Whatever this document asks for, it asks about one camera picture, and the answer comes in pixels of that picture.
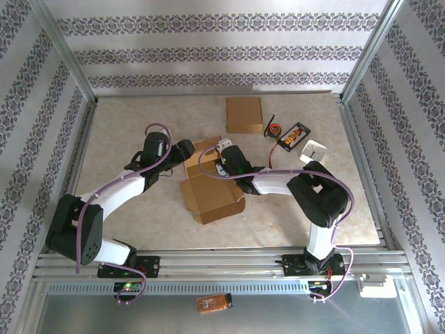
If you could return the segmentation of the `grey metal sheet panel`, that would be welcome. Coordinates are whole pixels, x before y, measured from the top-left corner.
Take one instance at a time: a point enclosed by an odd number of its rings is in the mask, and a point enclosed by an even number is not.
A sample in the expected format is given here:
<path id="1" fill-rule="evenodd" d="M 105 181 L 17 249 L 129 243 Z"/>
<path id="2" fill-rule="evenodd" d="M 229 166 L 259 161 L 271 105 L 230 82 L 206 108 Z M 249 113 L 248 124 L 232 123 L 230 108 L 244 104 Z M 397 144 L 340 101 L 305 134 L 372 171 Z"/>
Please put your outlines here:
<path id="1" fill-rule="evenodd" d="M 326 303 L 302 295 L 234 296 L 227 310 L 200 314 L 194 296 L 48 296 L 38 334 L 412 334 L 398 299 L 365 299 L 356 287 Z"/>

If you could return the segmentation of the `aluminium rail along wall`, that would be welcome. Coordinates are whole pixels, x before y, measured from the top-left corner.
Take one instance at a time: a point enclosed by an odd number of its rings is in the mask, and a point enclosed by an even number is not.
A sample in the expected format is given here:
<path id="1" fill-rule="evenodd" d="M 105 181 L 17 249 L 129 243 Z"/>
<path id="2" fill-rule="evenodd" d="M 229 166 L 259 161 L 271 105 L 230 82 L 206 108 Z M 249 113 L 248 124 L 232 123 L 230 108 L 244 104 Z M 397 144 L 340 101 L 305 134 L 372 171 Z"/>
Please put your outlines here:
<path id="1" fill-rule="evenodd" d="M 232 93 L 225 91 L 203 92 L 203 93 L 176 93 L 176 94 L 130 94 L 130 95 L 96 95 L 97 99 L 101 98 L 148 98 L 148 97 L 195 97 L 195 96 L 225 96 L 225 97 L 247 97 L 247 96 L 267 96 L 267 95 L 321 95 L 328 94 L 336 100 L 342 99 L 341 93 L 333 93 L 330 90 L 312 90 L 312 91 L 257 91 Z"/>

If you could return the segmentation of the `left aluminium frame post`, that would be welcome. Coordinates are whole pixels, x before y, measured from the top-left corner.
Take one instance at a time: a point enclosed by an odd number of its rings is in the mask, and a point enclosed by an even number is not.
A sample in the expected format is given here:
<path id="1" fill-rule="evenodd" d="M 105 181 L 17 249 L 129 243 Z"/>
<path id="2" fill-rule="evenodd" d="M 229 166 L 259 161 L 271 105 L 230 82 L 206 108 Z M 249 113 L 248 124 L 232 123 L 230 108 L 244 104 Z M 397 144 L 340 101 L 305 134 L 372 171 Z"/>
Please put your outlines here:
<path id="1" fill-rule="evenodd" d="M 62 32 L 56 18 L 50 11 L 46 0 L 28 0 L 33 12 L 38 17 L 42 27 L 47 32 L 49 38 L 53 42 L 58 54 L 66 64 L 71 75 L 74 77 L 77 86 L 81 89 L 83 96 L 93 106 L 97 105 L 97 96 L 81 69 L 80 62 L 77 60 L 72 48 L 69 46 L 67 39 Z"/>

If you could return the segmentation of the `right aluminium frame post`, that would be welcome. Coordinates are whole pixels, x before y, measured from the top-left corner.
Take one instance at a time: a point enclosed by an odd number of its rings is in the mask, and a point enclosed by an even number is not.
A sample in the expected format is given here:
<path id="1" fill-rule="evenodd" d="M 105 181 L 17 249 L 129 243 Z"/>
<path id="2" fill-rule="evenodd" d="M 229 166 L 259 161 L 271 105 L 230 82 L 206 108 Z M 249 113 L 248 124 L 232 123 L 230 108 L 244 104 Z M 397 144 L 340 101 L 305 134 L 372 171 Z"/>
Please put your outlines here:
<path id="1" fill-rule="evenodd" d="M 359 56 L 358 61 L 350 74 L 346 85 L 339 94 L 342 104 L 346 104 L 351 99 L 404 2 L 405 0 L 387 1 L 375 28 L 364 46 L 363 52 Z"/>

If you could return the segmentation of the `left small circuit board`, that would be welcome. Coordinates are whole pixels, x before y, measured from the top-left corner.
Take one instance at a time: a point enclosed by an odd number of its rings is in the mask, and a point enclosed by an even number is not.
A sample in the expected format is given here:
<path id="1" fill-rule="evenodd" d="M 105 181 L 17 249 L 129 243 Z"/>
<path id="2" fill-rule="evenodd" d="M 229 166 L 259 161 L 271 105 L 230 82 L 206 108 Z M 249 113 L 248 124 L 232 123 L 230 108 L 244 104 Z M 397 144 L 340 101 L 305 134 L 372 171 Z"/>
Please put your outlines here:
<path id="1" fill-rule="evenodd" d="M 113 287 L 113 291 L 115 293 L 123 292 L 123 293 L 139 293 L 142 288 L 141 283 L 137 282 L 129 282 L 129 283 L 115 283 Z"/>

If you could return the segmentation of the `aluminium frame post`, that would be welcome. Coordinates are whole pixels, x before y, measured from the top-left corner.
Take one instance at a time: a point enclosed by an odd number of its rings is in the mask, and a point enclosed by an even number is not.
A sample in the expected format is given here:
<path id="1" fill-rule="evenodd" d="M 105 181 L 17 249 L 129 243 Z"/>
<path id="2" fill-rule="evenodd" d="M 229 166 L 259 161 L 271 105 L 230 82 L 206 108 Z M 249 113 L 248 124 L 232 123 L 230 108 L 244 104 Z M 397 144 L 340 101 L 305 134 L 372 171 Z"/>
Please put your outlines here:
<path id="1" fill-rule="evenodd" d="M 358 61 L 350 74 L 346 85 L 339 94 L 342 104 L 346 104 L 351 99 L 404 2 L 405 0 L 387 1 L 375 28 L 364 46 L 363 52 L 359 56 Z"/>
<path id="2" fill-rule="evenodd" d="M 93 106 L 97 105 L 97 96 L 81 69 L 80 62 L 77 60 L 72 48 L 69 46 L 67 39 L 62 32 L 56 18 L 50 11 L 46 0 L 28 0 L 33 12 L 38 17 L 42 27 L 47 32 L 49 38 L 53 42 L 58 54 L 66 64 L 71 75 L 74 77 L 77 86 L 81 89 L 83 96 Z"/>

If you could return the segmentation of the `white square clock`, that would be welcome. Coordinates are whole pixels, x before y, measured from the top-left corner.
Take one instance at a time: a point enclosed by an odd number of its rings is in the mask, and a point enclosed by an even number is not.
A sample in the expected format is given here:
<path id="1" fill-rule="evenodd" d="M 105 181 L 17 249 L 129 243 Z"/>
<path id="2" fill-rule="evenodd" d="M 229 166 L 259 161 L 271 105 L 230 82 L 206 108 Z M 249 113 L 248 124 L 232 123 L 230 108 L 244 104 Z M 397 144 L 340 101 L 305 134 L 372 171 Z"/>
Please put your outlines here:
<path id="1" fill-rule="evenodd" d="M 308 140 L 302 149 L 299 159 L 306 164 L 311 161 L 321 163 L 325 158 L 326 152 L 327 148 L 324 145 L 313 140 Z"/>

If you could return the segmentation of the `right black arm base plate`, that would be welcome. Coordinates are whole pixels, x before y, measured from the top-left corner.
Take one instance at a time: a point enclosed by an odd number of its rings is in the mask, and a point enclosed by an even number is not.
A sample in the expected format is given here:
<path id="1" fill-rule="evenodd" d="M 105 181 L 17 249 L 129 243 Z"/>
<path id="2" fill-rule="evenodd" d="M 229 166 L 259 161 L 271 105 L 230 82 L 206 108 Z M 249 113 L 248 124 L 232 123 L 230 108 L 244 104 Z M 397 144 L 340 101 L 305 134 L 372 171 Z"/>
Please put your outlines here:
<path id="1" fill-rule="evenodd" d="M 284 276 L 327 276 L 328 269 L 337 276 L 345 274 L 346 268 L 340 254 L 332 254 L 324 260 L 318 260 L 310 254 L 283 255 L 275 261 L 283 268 Z"/>

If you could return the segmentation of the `orange black tape measure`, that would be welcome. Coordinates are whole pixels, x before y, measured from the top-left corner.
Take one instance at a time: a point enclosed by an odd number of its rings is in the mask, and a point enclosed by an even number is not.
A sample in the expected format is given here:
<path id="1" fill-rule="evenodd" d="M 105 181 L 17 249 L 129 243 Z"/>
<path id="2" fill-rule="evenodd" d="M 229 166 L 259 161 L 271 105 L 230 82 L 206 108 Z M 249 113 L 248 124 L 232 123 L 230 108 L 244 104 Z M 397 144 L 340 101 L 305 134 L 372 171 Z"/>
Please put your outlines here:
<path id="1" fill-rule="evenodd" d="M 264 137 L 278 139 L 282 133 L 282 127 L 274 122 L 275 115 L 272 115 L 264 130 Z"/>

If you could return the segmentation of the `left aluminium side rail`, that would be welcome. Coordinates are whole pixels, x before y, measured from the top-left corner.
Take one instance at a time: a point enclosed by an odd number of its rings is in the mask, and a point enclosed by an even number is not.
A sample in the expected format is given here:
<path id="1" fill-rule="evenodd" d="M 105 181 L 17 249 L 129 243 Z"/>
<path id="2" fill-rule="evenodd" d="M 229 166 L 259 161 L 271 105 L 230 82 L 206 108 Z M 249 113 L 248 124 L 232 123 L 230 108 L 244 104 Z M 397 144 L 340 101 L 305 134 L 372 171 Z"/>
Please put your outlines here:
<path id="1" fill-rule="evenodd" d="M 70 151 L 62 189 L 45 239 L 45 246 L 49 250 L 71 260 L 75 259 L 76 253 L 76 226 L 72 224 L 70 218 L 78 216 L 74 210 L 81 206 L 81 200 L 75 196 L 75 193 L 88 147 L 94 113 L 95 105 L 88 104 L 77 130 L 74 146 Z"/>

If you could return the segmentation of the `orange device on rail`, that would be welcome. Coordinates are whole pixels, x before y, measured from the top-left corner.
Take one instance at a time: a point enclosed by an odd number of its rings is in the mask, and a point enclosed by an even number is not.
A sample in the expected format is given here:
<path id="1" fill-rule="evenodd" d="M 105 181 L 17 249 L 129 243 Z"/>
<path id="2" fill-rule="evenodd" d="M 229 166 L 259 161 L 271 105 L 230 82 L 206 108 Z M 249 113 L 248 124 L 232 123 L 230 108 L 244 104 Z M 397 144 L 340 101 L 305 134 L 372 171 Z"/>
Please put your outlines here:
<path id="1" fill-rule="evenodd" d="M 218 312 L 233 307 L 232 295 L 230 293 L 200 297 L 196 301 L 197 310 L 200 314 Z"/>

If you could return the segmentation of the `brown cardboard box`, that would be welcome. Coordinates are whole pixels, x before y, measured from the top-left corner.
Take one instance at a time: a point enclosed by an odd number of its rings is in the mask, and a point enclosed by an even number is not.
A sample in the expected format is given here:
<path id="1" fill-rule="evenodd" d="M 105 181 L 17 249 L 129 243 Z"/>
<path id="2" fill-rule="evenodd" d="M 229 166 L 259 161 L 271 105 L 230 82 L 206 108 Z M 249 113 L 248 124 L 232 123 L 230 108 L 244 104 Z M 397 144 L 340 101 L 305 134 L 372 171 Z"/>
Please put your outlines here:
<path id="1" fill-rule="evenodd" d="M 228 97 L 226 114 L 228 134 L 260 134 L 263 131 L 259 97 Z"/>
<path id="2" fill-rule="evenodd" d="M 180 183 L 187 210 L 200 224 L 206 225 L 222 218 L 240 214 L 245 209 L 244 193 L 234 180 L 219 180 L 206 172 L 219 175 L 217 150 L 205 152 L 221 140 L 220 136 L 194 143 L 195 153 L 184 162 L 186 179 Z"/>

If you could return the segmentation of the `aluminium mounting rail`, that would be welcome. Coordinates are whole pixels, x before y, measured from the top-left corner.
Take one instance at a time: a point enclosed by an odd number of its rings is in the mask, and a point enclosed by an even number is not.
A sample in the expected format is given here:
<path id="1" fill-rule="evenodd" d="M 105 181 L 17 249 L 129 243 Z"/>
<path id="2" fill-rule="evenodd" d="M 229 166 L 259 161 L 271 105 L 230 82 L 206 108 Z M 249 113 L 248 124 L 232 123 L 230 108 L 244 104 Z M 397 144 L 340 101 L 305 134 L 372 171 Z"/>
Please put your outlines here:
<path id="1" fill-rule="evenodd" d="M 159 280 L 254 280 L 282 279 L 282 266 L 277 261 L 284 254 L 297 254 L 299 248 L 221 248 L 191 250 L 145 251 L 145 256 L 160 257 L 156 272 Z M 381 247 L 353 249 L 353 275 L 387 273 L 412 276 L 407 256 L 402 250 Z M 90 264 L 75 273 L 74 262 L 56 254 L 39 255 L 32 277 L 48 280 L 93 280 L 97 264 Z"/>

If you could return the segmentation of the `right aluminium side rail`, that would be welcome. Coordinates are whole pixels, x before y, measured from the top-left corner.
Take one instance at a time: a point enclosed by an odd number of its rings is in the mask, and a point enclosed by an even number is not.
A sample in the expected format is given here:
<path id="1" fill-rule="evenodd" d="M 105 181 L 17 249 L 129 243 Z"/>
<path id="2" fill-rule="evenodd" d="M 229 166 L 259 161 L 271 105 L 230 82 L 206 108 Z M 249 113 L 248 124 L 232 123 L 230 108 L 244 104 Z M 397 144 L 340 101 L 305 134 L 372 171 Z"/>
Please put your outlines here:
<path id="1" fill-rule="evenodd" d="M 355 122 L 347 103 L 345 103 L 340 94 L 334 94 L 336 103 L 339 106 L 339 113 L 343 123 L 343 127 L 348 138 L 352 155 L 355 160 L 357 172 L 362 183 L 366 200 L 370 209 L 374 225 L 381 232 L 383 241 L 381 244 L 389 251 L 402 251 L 403 248 L 394 237 L 385 216 L 385 211 L 378 197 L 378 191 L 372 178 L 371 169 L 366 159 L 359 133 L 355 126 Z"/>

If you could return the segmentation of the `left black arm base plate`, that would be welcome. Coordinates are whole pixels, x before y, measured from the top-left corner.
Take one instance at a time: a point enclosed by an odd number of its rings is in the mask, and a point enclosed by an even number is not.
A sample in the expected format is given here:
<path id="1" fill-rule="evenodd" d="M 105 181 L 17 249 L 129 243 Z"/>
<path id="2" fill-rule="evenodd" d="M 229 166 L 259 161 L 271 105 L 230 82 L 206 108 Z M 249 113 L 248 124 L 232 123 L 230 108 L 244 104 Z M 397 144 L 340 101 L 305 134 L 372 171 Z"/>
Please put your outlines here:
<path id="1" fill-rule="evenodd" d="M 138 255 L 132 268 L 134 270 L 140 271 L 147 278 L 158 278 L 160 269 L 160 257 Z M 99 268 L 97 270 L 97 277 L 114 279 L 142 278 L 139 273 L 135 273 L 134 271 L 130 271 L 128 269 L 119 269 L 107 264 L 99 265 Z"/>

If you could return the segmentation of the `aluminium side rail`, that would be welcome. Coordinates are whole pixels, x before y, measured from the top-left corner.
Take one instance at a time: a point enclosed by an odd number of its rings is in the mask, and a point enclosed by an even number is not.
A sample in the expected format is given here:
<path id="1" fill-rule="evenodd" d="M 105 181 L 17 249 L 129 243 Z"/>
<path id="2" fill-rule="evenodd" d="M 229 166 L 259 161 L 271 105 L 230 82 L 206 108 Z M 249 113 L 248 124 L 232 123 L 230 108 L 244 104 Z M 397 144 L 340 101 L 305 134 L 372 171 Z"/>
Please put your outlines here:
<path id="1" fill-rule="evenodd" d="M 76 253 L 76 226 L 72 224 L 70 218 L 78 216 L 74 210 L 81 206 L 81 200 L 75 196 L 75 193 L 88 147 L 94 113 L 95 105 L 88 104 L 77 130 L 74 146 L 70 151 L 62 189 L 45 239 L 45 246 L 49 250 L 71 260 L 75 259 Z"/>
<path id="2" fill-rule="evenodd" d="M 371 169 L 366 159 L 359 133 L 355 126 L 355 122 L 347 103 L 345 103 L 340 94 L 334 94 L 336 103 L 339 106 L 339 113 L 343 123 L 343 127 L 348 138 L 352 155 L 355 160 L 357 172 L 362 183 L 366 200 L 370 209 L 374 225 L 381 232 L 383 241 L 381 244 L 389 251 L 402 251 L 403 248 L 394 237 L 385 216 L 385 211 L 378 197 L 378 191 L 372 178 Z"/>

